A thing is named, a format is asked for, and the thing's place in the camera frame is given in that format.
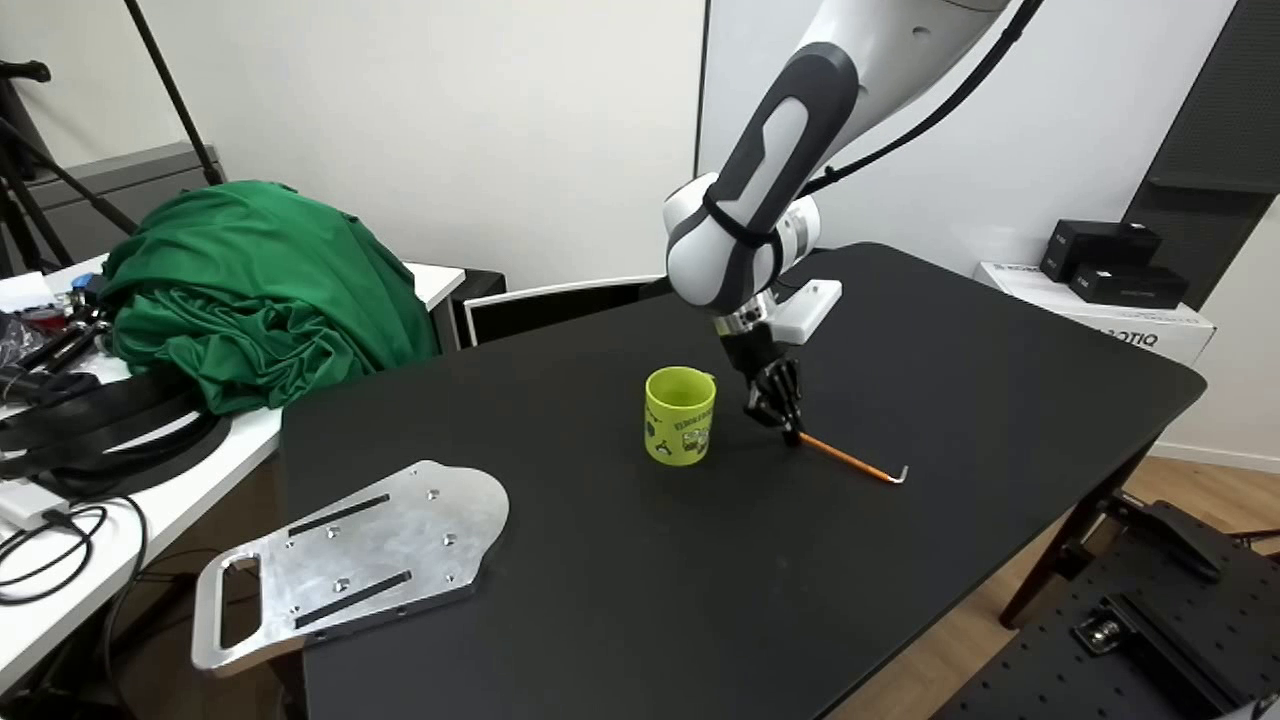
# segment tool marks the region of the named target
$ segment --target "green cloth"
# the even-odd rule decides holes
[[[116,355],[189,371],[217,415],[437,355],[413,272],[361,221],[281,185],[154,208],[105,275]]]

